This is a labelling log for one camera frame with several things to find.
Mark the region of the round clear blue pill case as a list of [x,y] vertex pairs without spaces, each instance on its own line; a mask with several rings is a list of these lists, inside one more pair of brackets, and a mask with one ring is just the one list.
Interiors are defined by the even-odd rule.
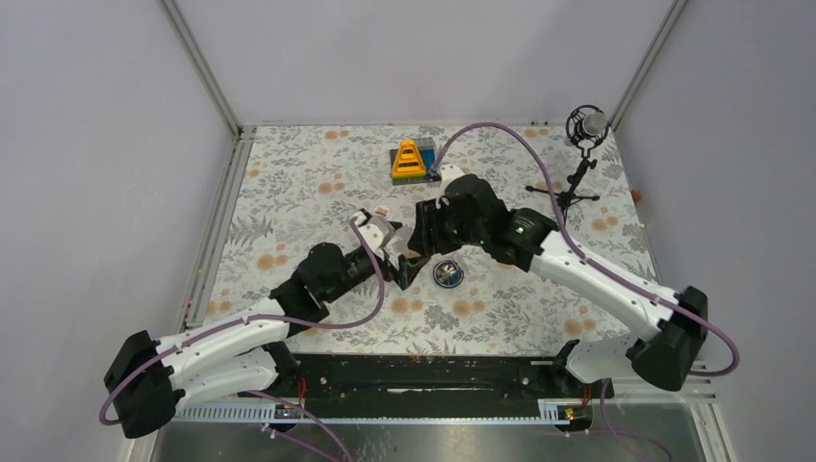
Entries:
[[462,284],[465,271],[453,260],[443,260],[437,263],[432,270],[432,277],[436,285],[443,289],[454,289]]

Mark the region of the white cap amber pill bottle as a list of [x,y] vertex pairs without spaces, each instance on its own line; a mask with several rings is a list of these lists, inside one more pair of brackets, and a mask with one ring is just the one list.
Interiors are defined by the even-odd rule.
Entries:
[[382,218],[388,218],[391,214],[391,208],[386,205],[378,205],[373,209],[373,213]]

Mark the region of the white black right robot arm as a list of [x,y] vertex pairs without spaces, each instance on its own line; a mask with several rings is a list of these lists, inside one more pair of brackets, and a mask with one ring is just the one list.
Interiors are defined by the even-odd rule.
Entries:
[[689,286],[678,292],[650,283],[579,244],[560,226],[530,209],[510,209],[489,183],[473,174],[446,185],[435,199],[416,205],[409,249],[423,257],[477,246],[493,260],[552,280],[593,302],[623,323],[628,334],[575,342],[558,354],[551,374],[561,395],[574,397],[589,383],[637,375],[676,392],[692,370],[708,330],[708,296]]

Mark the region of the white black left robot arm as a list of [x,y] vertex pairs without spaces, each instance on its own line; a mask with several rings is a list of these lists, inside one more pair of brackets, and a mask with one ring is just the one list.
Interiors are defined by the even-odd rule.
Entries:
[[370,278],[380,297],[388,282],[409,287],[428,261],[390,254],[397,222],[361,211],[350,225],[356,249],[314,245],[287,280],[248,308],[158,339],[145,330],[130,335],[104,375],[109,396],[99,421],[137,439],[200,402],[244,391],[292,392],[299,372],[291,355],[275,346],[308,328],[327,328],[329,304]]

